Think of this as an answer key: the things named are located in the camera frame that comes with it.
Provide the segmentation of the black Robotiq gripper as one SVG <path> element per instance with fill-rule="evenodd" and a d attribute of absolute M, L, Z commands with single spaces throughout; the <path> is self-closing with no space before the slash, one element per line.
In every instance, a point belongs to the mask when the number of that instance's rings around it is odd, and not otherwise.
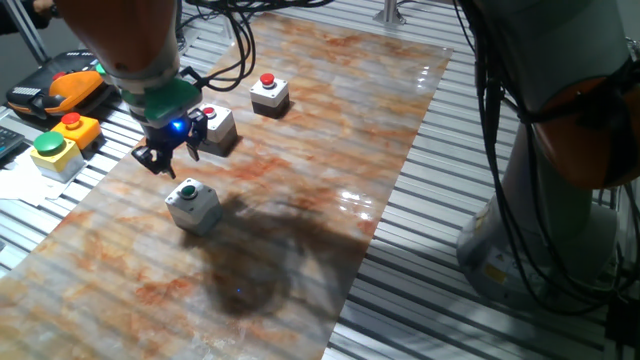
<path fill-rule="evenodd" d="M 189 155 L 198 161 L 198 148 L 207 138 L 207 123 L 208 118 L 200 109 L 192 110 L 188 117 L 171 119 L 164 125 L 145 119 L 142 122 L 145 144 L 133 149 L 131 154 L 154 175 L 165 173 L 175 179 L 171 165 L 173 149 L 186 142 Z"/>

